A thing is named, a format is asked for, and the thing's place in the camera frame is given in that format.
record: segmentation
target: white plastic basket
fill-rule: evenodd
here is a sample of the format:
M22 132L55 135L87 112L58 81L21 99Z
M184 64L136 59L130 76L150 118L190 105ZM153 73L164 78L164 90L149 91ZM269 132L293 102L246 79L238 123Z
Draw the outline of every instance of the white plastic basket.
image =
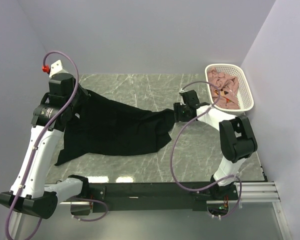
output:
M232 76L236 76L239 80L239 89L236 98L238 99L240 109L225 109L217 105L215 105L214 107L221 111L229 112L230 114L240 114L242 112L246 112L252 109L255 102L252 97L251 90L247 82L246 76L244 74L244 71L240 67L233 64L210 64L205 68L206 81L208 81L207 72L212 67L215 67L218 73L223 72ZM207 91L209 94L210 101L211 103L213 103L213 99L210 91L210 85L207 84L206 86L207 86Z

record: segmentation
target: marble tabletop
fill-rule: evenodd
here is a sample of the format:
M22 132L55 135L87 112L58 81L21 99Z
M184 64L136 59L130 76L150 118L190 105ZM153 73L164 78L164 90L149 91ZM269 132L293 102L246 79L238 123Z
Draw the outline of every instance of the marble tabletop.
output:
M179 102L179 90L187 83L204 81L204 74L84 74L80 77L83 88L108 99L138 107L161 111L173 108ZM189 86L196 90L201 102L209 102L203 83ZM60 166L57 162L63 149L63 139L53 153L46 183L54 184L69 175L81 175L90 182L172 182L169 167L173 141L185 123L176 123L170 132L172 141L159 152L138 156L105 156L85 154ZM192 123L179 138L174 151L173 168L179 181L209 181L222 159L219 132L202 123ZM243 181L263 181L263 169L254 153L239 170Z

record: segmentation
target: red cable clamp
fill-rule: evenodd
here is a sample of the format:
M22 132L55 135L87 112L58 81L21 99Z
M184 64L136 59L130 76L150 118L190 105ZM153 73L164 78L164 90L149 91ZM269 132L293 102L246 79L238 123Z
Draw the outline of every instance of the red cable clamp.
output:
M44 73L49 74L50 73L50 67L48 65L42 66L42 71Z

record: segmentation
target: black garment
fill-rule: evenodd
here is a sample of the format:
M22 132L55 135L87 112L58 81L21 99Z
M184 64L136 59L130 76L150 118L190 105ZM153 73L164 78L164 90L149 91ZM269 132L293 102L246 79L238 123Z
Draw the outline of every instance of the black garment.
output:
M170 140L174 111L151 112L109 100L93 91L65 127L56 166L86 153L133 156L156 153Z

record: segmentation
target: crumpled clothing in basket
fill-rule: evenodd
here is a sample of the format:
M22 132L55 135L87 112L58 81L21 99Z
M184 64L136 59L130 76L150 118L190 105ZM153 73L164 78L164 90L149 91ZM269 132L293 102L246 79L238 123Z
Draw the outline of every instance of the crumpled clothing in basket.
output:
M217 106L223 109L240 109L237 93L239 89L239 80L236 76L231 76L224 72L217 72L215 67L212 67L207 72L208 81L216 85L220 89L220 100ZM218 97L218 91L210 86L211 96L213 101Z

